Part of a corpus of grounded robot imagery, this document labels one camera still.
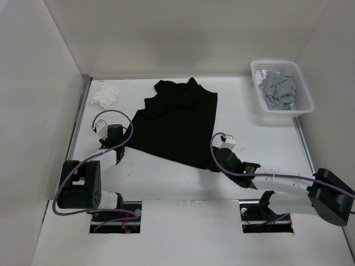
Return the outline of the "black tank top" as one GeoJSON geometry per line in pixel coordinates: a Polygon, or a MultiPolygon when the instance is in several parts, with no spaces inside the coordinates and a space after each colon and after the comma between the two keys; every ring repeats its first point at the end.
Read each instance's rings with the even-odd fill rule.
{"type": "Polygon", "coordinates": [[[170,161],[206,170],[211,161],[217,93],[194,78],[187,83],[161,80],[156,95],[144,100],[128,127],[128,147],[170,161]]]}

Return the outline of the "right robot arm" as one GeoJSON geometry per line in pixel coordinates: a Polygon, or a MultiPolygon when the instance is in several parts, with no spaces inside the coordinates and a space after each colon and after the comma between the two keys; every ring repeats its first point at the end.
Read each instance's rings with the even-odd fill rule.
{"type": "Polygon", "coordinates": [[[263,192],[257,203],[243,205],[244,221],[271,224],[291,213],[318,216],[344,227],[354,203],[354,190],[331,171],[320,168],[306,177],[279,173],[257,163],[242,162],[230,149],[210,149],[212,169],[222,172],[233,183],[245,189],[263,192]]]}

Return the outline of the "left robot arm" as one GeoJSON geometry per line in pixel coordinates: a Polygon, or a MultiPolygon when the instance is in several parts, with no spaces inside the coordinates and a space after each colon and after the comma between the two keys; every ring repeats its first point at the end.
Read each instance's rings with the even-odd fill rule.
{"type": "Polygon", "coordinates": [[[65,183],[57,198],[61,209],[105,209],[105,214],[118,221],[124,216],[123,197],[119,193],[102,189],[102,174],[117,165],[124,157],[125,147],[107,151],[124,141],[124,127],[120,124],[96,126],[95,131],[102,135],[99,156],[80,164],[78,160],[67,160],[62,166],[60,184],[67,175],[78,167],[65,183]]]}

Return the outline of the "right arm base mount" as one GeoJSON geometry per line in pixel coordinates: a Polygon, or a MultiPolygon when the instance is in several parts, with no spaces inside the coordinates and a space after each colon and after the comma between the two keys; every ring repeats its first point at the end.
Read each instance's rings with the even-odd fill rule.
{"type": "Polygon", "coordinates": [[[276,214],[268,205],[272,191],[266,191],[258,200],[239,202],[242,231],[244,233],[293,233],[290,214],[276,214]]]}

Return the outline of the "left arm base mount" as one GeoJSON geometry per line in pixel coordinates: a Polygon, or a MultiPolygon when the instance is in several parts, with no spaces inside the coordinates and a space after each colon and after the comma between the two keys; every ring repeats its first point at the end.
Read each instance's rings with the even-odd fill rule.
{"type": "Polygon", "coordinates": [[[138,216],[124,212],[94,212],[90,221],[91,234],[139,234],[141,230],[142,201],[125,202],[123,209],[135,212],[138,216]]]}

